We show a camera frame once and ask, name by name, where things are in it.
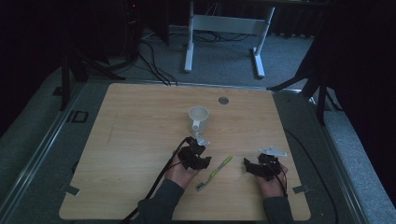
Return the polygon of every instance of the white cup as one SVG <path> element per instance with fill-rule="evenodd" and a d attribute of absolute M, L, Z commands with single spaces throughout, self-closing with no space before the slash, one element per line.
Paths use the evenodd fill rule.
<path fill-rule="evenodd" d="M 206 130 L 209 111 L 205 107 L 201 105 L 193 106 L 189 111 L 189 117 L 191 133 L 203 133 Z"/>

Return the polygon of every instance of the wire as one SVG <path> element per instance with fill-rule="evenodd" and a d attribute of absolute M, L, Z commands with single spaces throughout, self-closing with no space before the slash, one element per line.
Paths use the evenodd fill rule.
<path fill-rule="evenodd" d="M 145 34 L 143 34 L 143 35 L 144 36 L 142 38 L 140 38 L 140 39 L 147 39 L 147 38 L 151 37 L 152 35 L 156 35 L 156 34 L 154 32 L 152 32 L 152 33 L 150 33 L 148 35 L 145 35 Z"/>
<path fill-rule="evenodd" d="M 212 9 L 212 7 L 215 7 L 215 8 L 213 9 L 212 16 L 215 15 L 216 8 L 218 7 L 218 3 L 213 3 L 212 6 L 210 6 L 210 8 L 207 9 L 205 15 L 209 14 L 209 11 L 210 11 L 210 9 Z"/>
<path fill-rule="evenodd" d="M 170 85 L 170 82 L 169 82 L 169 80 L 168 80 L 166 77 L 159 76 L 157 73 L 155 73 L 155 72 L 152 70 L 152 68 L 151 68 L 151 66 L 150 66 L 150 64 L 149 64 L 149 62 L 145 59 L 145 57 L 143 57 L 142 54 L 140 54 L 140 52 L 138 52 L 138 55 L 139 55 L 139 57 L 146 63 L 146 65 L 148 66 L 149 70 L 151 70 L 151 73 L 152 73 L 156 78 L 158 78 L 163 84 L 165 84 L 165 86 L 169 86 L 169 85 Z"/>
<path fill-rule="evenodd" d="M 283 191 L 283 196 L 285 196 L 285 198 L 288 197 L 288 179 L 286 178 L 286 174 L 283 171 L 282 168 L 280 168 L 280 170 L 282 171 L 283 175 L 285 176 L 285 186 L 283 186 L 282 181 L 279 179 L 279 176 L 277 176 L 276 172 L 274 171 L 274 169 L 271 167 L 271 165 L 268 163 L 268 160 L 266 158 L 265 159 L 265 164 L 268 166 L 268 168 L 270 168 L 271 172 L 273 173 L 274 177 L 277 179 L 277 181 L 279 182 L 280 186 L 282 186 L 282 191 Z"/>
<path fill-rule="evenodd" d="M 183 161 L 180 161 L 180 162 L 178 162 L 178 163 L 175 163 L 175 164 L 169 166 L 168 169 L 166 169 L 166 170 L 168 171 L 168 170 L 170 170 L 172 167 L 177 166 L 177 165 L 179 165 L 179 164 L 181 164 L 181 163 L 183 163 Z"/>
<path fill-rule="evenodd" d="M 171 82 L 169 81 L 169 79 L 168 79 L 167 77 L 169 77 L 170 79 L 172 79 L 172 80 L 176 83 L 176 85 L 178 85 L 177 79 L 176 79 L 174 76 L 170 75 L 170 74 L 167 73 L 167 72 L 164 72 L 164 71 L 163 71 L 161 68 L 159 68 L 159 67 L 157 66 L 157 64 L 155 63 L 155 52 L 154 52 L 154 48 L 153 48 L 149 43 L 147 43 L 146 41 L 143 41 L 143 40 L 142 40 L 141 43 L 143 43 L 143 44 L 149 46 L 149 48 L 150 48 L 150 50 L 151 50 L 152 63 L 148 62 L 148 61 L 139 53 L 139 56 L 143 59 L 143 61 L 144 61 L 144 62 L 146 63 L 146 65 L 149 67 L 151 73 L 152 73 L 155 77 L 157 77 L 159 80 L 161 80 L 161 81 L 162 81 L 165 85 L 167 85 L 167 86 L 168 86 L 168 85 L 171 86 Z"/>
<path fill-rule="evenodd" d="M 150 191 L 148 192 L 148 194 L 146 195 L 145 199 L 149 199 L 152 195 L 152 193 L 154 192 L 154 190 L 157 188 L 158 183 L 160 183 L 160 180 L 163 178 L 163 175 L 165 174 L 165 172 L 170 169 L 171 167 L 180 164 L 174 164 L 172 166 L 170 166 L 170 164 L 173 161 L 173 158 L 176 156 L 176 154 L 180 151 L 181 147 L 183 146 L 183 144 L 187 141 L 187 137 L 183 139 L 183 141 L 180 142 L 180 144 L 178 145 L 177 149 L 174 151 L 174 153 L 172 154 L 171 159 L 169 159 L 169 161 L 165 164 L 165 166 L 163 167 L 163 169 L 161 170 L 160 174 L 157 176 L 157 179 L 155 180 L 154 184 L 152 185 Z M 130 219 L 138 212 L 138 209 L 136 207 L 136 209 L 134 211 L 132 211 L 131 214 L 129 214 L 124 220 L 121 221 L 122 224 L 128 224 L 130 222 Z"/>
<path fill-rule="evenodd" d="M 218 42 L 238 42 L 238 41 L 243 41 L 249 37 L 249 35 L 245 35 L 245 37 L 238 39 L 240 36 L 243 36 L 243 34 L 239 34 L 236 37 L 233 38 L 224 38 L 221 34 L 213 32 L 213 31 L 201 31 L 201 32 L 196 32 L 198 34 L 207 34 L 207 35 L 213 35 L 213 39 L 208 39 L 204 38 L 198 35 L 194 35 L 193 37 L 195 39 L 201 40 L 203 42 L 208 42 L 208 43 L 218 43 Z"/>
<path fill-rule="evenodd" d="M 321 182 L 321 184 L 323 185 L 323 188 L 326 190 L 326 193 L 327 193 L 327 195 L 329 196 L 329 199 L 330 199 L 330 201 L 331 201 L 331 203 L 332 203 L 332 209 L 333 209 L 333 211 L 334 211 L 335 223 L 338 223 L 338 212 L 337 212 L 337 209 L 336 209 L 336 206 L 335 206 L 334 199 L 332 198 L 332 195 L 330 194 L 329 189 L 327 188 L 326 184 L 324 183 L 323 178 L 322 178 L 322 176 L 320 175 L 320 173 L 319 173 L 319 171 L 318 171 L 318 167 L 315 165 L 315 163 L 314 163 L 314 161 L 312 160 L 311 156 L 309 156 L 309 153 L 308 153 L 308 151 L 306 150 L 306 148 L 304 147 L 303 143 L 302 143 L 293 133 L 291 133 L 289 130 L 287 130 L 287 129 L 285 129 L 285 128 L 284 128 L 283 130 L 285 130 L 286 133 L 288 133 L 291 137 L 294 138 L 294 140 L 297 141 L 297 143 L 300 145 L 300 147 L 301 147 L 301 148 L 303 149 L 303 151 L 305 152 L 306 157 L 311 161 L 312 165 L 314 166 L 315 171 L 317 172 L 318 177 L 319 177 L 319 179 L 320 179 L 320 182 Z"/>

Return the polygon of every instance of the hand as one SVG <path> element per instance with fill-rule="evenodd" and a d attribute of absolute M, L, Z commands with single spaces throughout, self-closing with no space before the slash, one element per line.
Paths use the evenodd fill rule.
<path fill-rule="evenodd" d="M 194 179 L 194 177 L 199 173 L 199 170 L 193 170 L 190 167 L 187 170 L 184 169 L 184 166 L 183 164 L 181 164 L 180 159 L 178 158 L 177 155 L 173 158 L 173 161 L 170 166 L 172 167 L 169 170 L 167 170 L 164 174 L 165 179 L 172 180 L 173 182 L 181 186 L 183 189 L 186 189 L 187 186 L 190 184 L 190 182 Z"/>
<path fill-rule="evenodd" d="M 285 187 L 285 174 L 288 172 L 288 168 L 280 164 L 280 169 L 282 169 L 283 172 L 280 172 L 278 177 L 281 180 L 283 186 L 280 185 L 279 181 L 275 177 L 272 180 L 267 181 L 264 177 L 256 175 L 256 179 L 259 183 L 264 200 L 272 197 L 284 197 L 283 188 Z"/>

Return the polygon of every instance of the cable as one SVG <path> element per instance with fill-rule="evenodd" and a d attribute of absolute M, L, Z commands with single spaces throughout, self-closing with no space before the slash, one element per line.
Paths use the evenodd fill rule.
<path fill-rule="evenodd" d="M 166 78 L 166 77 L 163 77 L 163 76 L 161 76 L 161 75 L 158 75 L 157 73 L 155 73 L 153 70 L 152 70 L 152 68 L 151 68 L 151 66 L 150 66 L 150 64 L 149 64 L 149 62 L 143 57 L 143 55 L 142 54 L 140 54 L 140 52 L 138 52 L 137 53 L 138 55 L 139 55 L 139 57 L 146 63 L 146 65 L 149 67 L 149 69 L 151 70 L 151 73 L 156 77 L 156 78 L 158 78 L 163 84 L 165 84 L 165 86 L 169 86 L 170 85 L 170 82 L 169 82 L 169 80 Z"/>
<path fill-rule="evenodd" d="M 152 54 L 152 63 L 149 63 L 146 59 L 144 59 L 144 58 L 140 55 L 140 56 L 142 57 L 142 59 L 145 61 L 146 65 L 147 65 L 147 66 L 149 67 L 149 69 L 151 70 L 151 73 L 153 73 L 154 76 L 156 76 L 156 77 L 160 76 L 160 77 L 162 77 L 163 79 L 165 79 L 165 80 L 167 81 L 167 84 L 168 84 L 169 86 L 171 86 L 171 83 L 170 83 L 169 79 L 166 78 L 164 75 L 170 77 L 170 78 L 176 83 L 176 85 L 178 85 L 177 80 L 176 80 L 176 78 L 175 78 L 174 76 L 170 75 L 170 74 L 167 73 L 167 72 L 164 72 L 164 71 L 163 71 L 161 68 L 159 68 L 159 67 L 157 66 L 157 64 L 155 63 L 155 52 L 154 52 L 154 48 L 153 48 L 149 43 L 147 43 L 146 41 L 143 41 L 143 40 L 142 40 L 141 43 L 143 43 L 143 44 L 149 46 L 149 48 L 150 48 L 150 50 L 151 50 L 151 54 Z"/>
<path fill-rule="evenodd" d="M 218 3 L 213 3 L 212 6 L 210 6 L 210 8 L 206 11 L 205 15 L 209 14 L 209 11 L 210 11 L 210 9 L 212 9 L 212 7 L 215 7 L 215 8 L 213 9 L 212 16 L 215 15 L 216 8 L 218 7 Z"/>
<path fill-rule="evenodd" d="M 279 176 L 277 176 L 277 174 L 276 174 L 276 172 L 274 171 L 274 169 L 273 169 L 273 168 L 271 167 L 271 165 L 268 163 L 268 160 L 267 160 L 266 158 L 264 158 L 264 159 L 265 159 L 265 161 L 264 161 L 265 164 L 268 166 L 268 168 L 270 168 L 270 170 L 271 170 L 271 172 L 273 173 L 274 177 L 277 179 L 277 181 L 279 182 L 280 186 L 282 187 L 283 196 L 284 196 L 285 198 L 287 198 L 287 197 L 288 197 L 288 193 L 287 193 L 287 190 L 288 190 L 288 179 L 286 178 L 285 172 L 283 171 L 282 168 L 280 168 L 280 170 L 282 171 L 283 175 L 285 176 L 285 186 L 283 186 L 282 181 L 279 179 Z"/>
<path fill-rule="evenodd" d="M 125 61 L 124 62 L 108 65 L 108 66 L 106 66 L 106 68 L 111 70 L 111 71 L 118 70 L 118 69 L 124 68 L 125 66 L 130 65 L 131 63 L 134 63 L 136 58 L 137 58 L 137 55 L 136 56 L 132 56 L 132 55 L 128 54 L 128 55 L 125 56 Z"/>
<path fill-rule="evenodd" d="M 301 147 L 301 148 L 303 149 L 303 151 L 305 152 L 306 157 L 311 161 L 312 165 L 314 166 L 315 171 L 317 172 L 318 177 L 319 177 L 319 179 L 320 179 L 320 182 L 322 183 L 323 188 L 326 190 L 326 193 L 327 193 L 327 195 L 329 196 L 329 199 L 330 199 L 330 201 L 331 201 L 331 203 L 332 203 L 332 209 L 333 209 L 333 211 L 334 211 L 335 223 L 338 223 L 338 212 L 337 212 L 337 209 L 336 209 L 336 206 L 335 206 L 334 199 L 332 198 L 332 195 L 330 194 L 329 189 L 327 188 L 326 184 L 324 183 L 323 178 L 322 178 L 322 176 L 320 175 L 320 173 L 319 173 L 319 171 L 318 171 L 318 167 L 315 165 L 315 163 L 314 163 L 314 161 L 312 160 L 311 156 L 309 156 L 308 151 L 307 151 L 306 148 L 304 147 L 303 143 L 302 143 L 293 133 L 291 133 L 289 130 L 287 130 L 287 129 L 285 129 L 285 128 L 284 128 L 283 130 L 285 130 L 286 133 L 288 133 L 291 137 L 294 138 L 294 140 L 297 141 L 297 143 L 300 145 L 300 147 Z"/>
<path fill-rule="evenodd" d="M 180 161 L 180 162 L 178 162 L 178 163 L 175 163 L 175 164 L 169 166 L 168 169 L 166 169 L 166 170 L 168 171 L 168 170 L 170 170 L 172 167 L 177 166 L 177 165 L 179 165 L 179 164 L 181 164 L 181 163 L 183 163 L 183 161 Z"/>
<path fill-rule="evenodd" d="M 148 192 L 148 194 L 146 195 L 145 199 L 149 199 L 149 198 L 151 197 L 152 193 L 153 193 L 154 190 L 157 188 L 158 183 L 160 183 L 161 179 L 163 178 L 163 175 L 165 174 L 165 172 L 166 172 L 168 169 L 170 169 L 171 167 L 173 167 L 173 166 L 175 166 L 175 165 L 177 165 L 177 164 L 180 164 L 180 162 L 179 162 L 179 163 L 177 163 L 177 164 L 174 164 L 174 165 L 170 166 L 170 164 L 171 164 L 172 161 L 173 161 L 173 158 L 174 158 L 174 157 L 176 156 L 176 154 L 180 151 L 181 147 L 182 147 L 183 144 L 187 141 L 187 139 L 188 139 L 187 137 L 184 138 L 183 141 L 181 141 L 181 143 L 178 145 L 177 149 L 176 149 L 176 150 L 174 151 L 174 153 L 172 154 L 171 159 L 169 159 L 169 161 L 165 164 L 165 166 L 164 166 L 163 169 L 161 170 L 160 174 L 157 176 L 157 179 L 155 180 L 154 184 L 152 185 L 152 187 L 151 187 L 150 191 Z M 135 209 L 131 214 L 129 214 L 129 215 L 121 222 L 121 224 L 129 224 L 130 219 L 131 219 L 137 212 L 138 212 L 138 209 L 137 209 L 137 207 L 136 207 L 136 209 Z"/>
<path fill-rule="evenodd" d="M 213 35 L 214 38 L 213 39 L 208 39 L 208 38 L 204 38 L 198 35 L 194 35 L 195 39 L 199 39 L 203 42 L 208 42 L 208 43 L 218 43 L 218 42 L 238 42 L 238 41 L 243 41 L 245 39 L 247 39 L 249 37 L 249 35 L 246 35 L 245 37 L 238 39 L 240 36 L 242 36 L 243 34 L 237 35 L 236 37 L 233 38 L 224 38 L 222 35 L 220 35 L 219 33 L 216 32 L 212 32 L 212 31 L 201 31 L 201 32 L 196 32 L 198 34 L 207 34 L 207 35 Z"/>

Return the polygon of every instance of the sleeve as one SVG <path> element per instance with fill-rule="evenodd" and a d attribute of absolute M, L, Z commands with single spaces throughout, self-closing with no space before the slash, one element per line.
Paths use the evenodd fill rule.
<path fill-rule="evenodd" d="M 165 179 L 154 197 L 137 204 L 139 215 L 131 224 L 165 224 L 172 221 L 172 215 L 184 189 L 172 180 Z"/>
<path fill-rule="evenodd" d="M 262 202 L 264 206 L 265 215 L 267 215 L 268 222 L 271 224 L 289 224 L 294 223 L 293 216 L 288 198 L 273 197 L 265 199 Z"/>

